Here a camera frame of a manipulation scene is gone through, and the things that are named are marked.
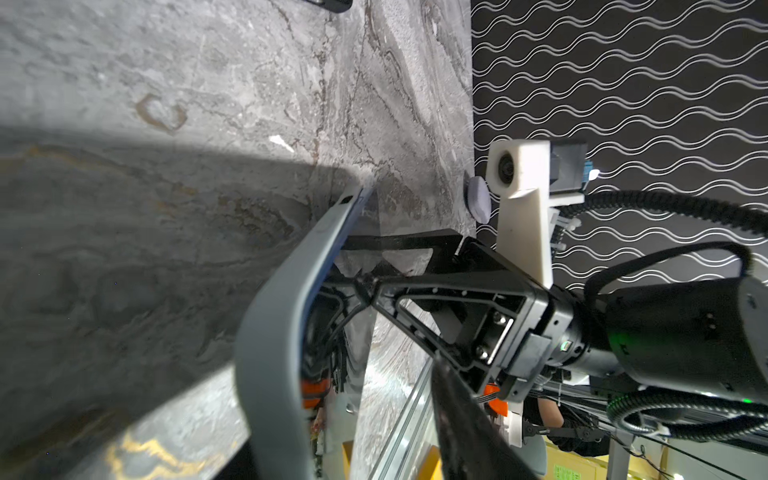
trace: white spot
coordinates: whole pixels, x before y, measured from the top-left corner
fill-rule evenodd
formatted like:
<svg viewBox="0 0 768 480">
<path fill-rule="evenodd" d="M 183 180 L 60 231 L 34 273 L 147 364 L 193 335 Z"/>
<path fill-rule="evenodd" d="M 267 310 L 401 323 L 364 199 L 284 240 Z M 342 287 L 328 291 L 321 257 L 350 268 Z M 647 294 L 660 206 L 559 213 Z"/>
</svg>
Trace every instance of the white spot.
<svg viewBox="0 0 768 480">
<path fill-rule="evenodd" d="M 273 135 L 270 137 L 270 141 L 274 143 L 275 145 L 280 145 L 281 147 L 284 147 L 286 150 L 288 150 L 290 153 L 293 153 L 293 148 L 288 145 L 285 140 L 279 135 Z"/>
</svg>

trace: green label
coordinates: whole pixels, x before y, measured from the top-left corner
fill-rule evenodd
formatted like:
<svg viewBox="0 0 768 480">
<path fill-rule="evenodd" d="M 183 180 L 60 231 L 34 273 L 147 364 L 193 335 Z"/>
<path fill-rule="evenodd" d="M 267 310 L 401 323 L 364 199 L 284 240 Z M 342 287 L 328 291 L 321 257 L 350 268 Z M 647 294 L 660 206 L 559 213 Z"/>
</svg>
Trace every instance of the green label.
<svg viewBox="0 0 768 480">
<path fill-rule="evenodd" d="M 581 473 L 565 468 L 563 465 L 555 465 L 554 477 L 556 480 L 581 480 Z"/>
</svg>

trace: black shirt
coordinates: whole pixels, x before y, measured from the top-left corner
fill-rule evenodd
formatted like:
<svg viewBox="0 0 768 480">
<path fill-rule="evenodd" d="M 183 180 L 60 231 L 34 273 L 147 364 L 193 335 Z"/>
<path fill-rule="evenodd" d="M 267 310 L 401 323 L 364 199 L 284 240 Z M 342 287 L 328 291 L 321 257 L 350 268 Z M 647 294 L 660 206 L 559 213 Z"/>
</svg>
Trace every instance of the black shirt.
<svg viewBox="0 0 768 480">
<path fill-rule="evenodd" d="M 574 429 L 578 426 L 584 426 L 584 420 L 571 408 L 565 405 L 560 407 L 560 413 L 563 415 L 563 428 Z M 581 417 L 591 417 L 586 412 Z M 538 412 L 538 399 L 529 396 L 523 402 L 523 418 L 534 425 L 544 425 L 541 420 L 541 414 Z M 611 436 L 606 432 L 603 439 L 599 442 L 584 442 L 579 439 L 567 439 L 565 437 L 548 437 L 563 452 L 576 452 L 582 457 L 599 457 L 608 455 L 608 448 L 611 445 Z"/>
</svg>

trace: black wavy wallpaper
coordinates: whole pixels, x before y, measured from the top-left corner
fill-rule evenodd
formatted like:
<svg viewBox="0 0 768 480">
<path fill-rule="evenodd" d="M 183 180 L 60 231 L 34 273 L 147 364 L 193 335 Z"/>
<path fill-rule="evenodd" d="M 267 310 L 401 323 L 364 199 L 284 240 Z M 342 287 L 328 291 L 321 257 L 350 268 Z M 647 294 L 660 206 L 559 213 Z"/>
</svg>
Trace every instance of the black wavy wallpaper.
<svg viewBox="0 0 768 480">
<path fill-rule="evenodd" d="M 601 171 L 588 192 L 666 190 L 768 210 L 768 2 L 473 2 L 472 47 L 478 174 L 495 139 L 579 137 Z M 555 260 L 560 286 L 714 240 L 753 248 L 755 274 L 768 279 L 766 240 L 749 233 L 642 210 L 581 219 Z M 495 221 L 478 228 L 491 245 Z M 705 251 L 621 282 L 721 278 L 737 265 Z"/>
</svg>

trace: marble tabletop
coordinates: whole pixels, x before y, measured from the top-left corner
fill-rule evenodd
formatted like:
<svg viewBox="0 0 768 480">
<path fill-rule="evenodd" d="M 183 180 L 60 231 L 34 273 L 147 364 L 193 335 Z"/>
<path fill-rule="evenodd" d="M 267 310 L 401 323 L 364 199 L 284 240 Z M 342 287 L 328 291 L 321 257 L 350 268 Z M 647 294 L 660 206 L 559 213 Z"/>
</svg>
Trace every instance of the marble tabletop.
<svg viewBox="0 0 768 480">
<path fill-rule="evenodd" d="M 236 403 L 189 388 L 227 384 L 246 306 L 350 179 L 376 179 L 382 234 L 474 233 L 469 0 L 0 15 L 0 463 L 19 478 L 107 440 L 113 475 L 156 442 L 150 464 L 210 476 L 243 430 L 225 429 Z M 396 336 L 380 323 L 376 339 Z M 229 410 L 114 437 L 173 424 L 157 407 L 194 392 Z M 206 438 L 226 448 L 185 447 Z"/>
</svg>

